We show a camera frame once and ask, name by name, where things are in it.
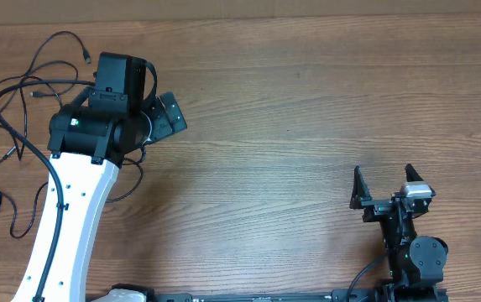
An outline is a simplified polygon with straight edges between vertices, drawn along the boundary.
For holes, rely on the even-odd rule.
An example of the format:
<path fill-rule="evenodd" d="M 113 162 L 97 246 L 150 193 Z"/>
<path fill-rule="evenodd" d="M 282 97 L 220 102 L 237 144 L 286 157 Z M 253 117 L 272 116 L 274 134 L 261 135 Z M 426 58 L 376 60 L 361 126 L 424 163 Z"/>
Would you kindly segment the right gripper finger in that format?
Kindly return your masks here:
<path fill-rule="evenodd" d="M 353 190 L 349 207 L 351 209 L 363 209 L 373 201 L 369 188 L 364 181 L 360 166 L 357 165 L 353 171 Z"/>
<path fill-rule="evenodd" d="M 423 181 L 423 179 L 420 177 L 416 169 L 413 167 L 412 164 L 407 164 L 405 166 L 405 175 L 406 175 L 406 181 L 407 182 L 418 182 L 418 181 Z"/>

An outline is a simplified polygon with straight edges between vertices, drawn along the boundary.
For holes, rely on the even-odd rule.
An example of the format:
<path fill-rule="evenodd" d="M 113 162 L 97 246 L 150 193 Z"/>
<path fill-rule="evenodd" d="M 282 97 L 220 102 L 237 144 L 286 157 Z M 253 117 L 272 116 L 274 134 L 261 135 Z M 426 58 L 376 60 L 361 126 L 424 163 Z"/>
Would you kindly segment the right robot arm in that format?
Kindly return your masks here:
<path fill-rule="evenodd" d="M 419 236 L 414 220 L 429 211 L 436 192 L 411 164 L 405 166 L 406 182 L 390 198 L 375 200 L 360 167 L 353 171 L 349 207 L 363 211 L 364 222 L 378 222 L 384 241 L 384 255 L 354 277 L 346 292 L 347 301 L 447 301 L 443 281 L 448 245 L 438 237 Z M 372 289 L 355 289 L 370 269 L 387 261 L 390 278 Z"/>

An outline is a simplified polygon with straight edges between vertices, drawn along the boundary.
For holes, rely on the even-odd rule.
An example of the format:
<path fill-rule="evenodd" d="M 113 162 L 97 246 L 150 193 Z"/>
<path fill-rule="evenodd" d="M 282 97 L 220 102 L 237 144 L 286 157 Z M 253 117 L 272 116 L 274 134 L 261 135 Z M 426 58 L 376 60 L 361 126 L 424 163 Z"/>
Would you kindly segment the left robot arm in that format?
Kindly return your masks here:
<path fill-rule="evenodd" d="M 170 92 L 146 93 L 147 60 L 101 53 L 93 83 L 50 119 L 48 192 L 16 301 L 83 301 L 107 197 L 127 154 L 186 129 Z"/>

